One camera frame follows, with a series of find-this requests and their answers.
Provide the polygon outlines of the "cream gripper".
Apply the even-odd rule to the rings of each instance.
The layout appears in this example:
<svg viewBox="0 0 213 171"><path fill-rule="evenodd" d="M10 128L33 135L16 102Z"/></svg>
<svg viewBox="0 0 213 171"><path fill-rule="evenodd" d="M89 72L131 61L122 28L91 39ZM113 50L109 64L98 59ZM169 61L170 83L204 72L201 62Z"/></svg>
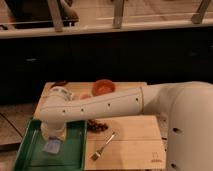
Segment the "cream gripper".
<svg viewBox="0 0 213 171"><path fill-rule="evenodd" d="M65 140L67 135L66 124L48 124L42 122L41 132L45 140L48 140L51 137Z"/></svg>

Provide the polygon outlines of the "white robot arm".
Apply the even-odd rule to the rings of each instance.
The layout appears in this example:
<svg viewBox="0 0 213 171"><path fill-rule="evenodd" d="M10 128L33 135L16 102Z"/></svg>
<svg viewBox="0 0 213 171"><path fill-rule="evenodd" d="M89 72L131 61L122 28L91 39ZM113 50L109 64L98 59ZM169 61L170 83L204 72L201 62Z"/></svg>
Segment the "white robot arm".
<svg viewBox="0 0 213 171"><path fill-rule="evenodd" d="M83 100L57 86L49 90L38 118L45 137L57 137L72 121L165 114L168 117L167 171L213 171L213 84L164 83Z"/></svg>

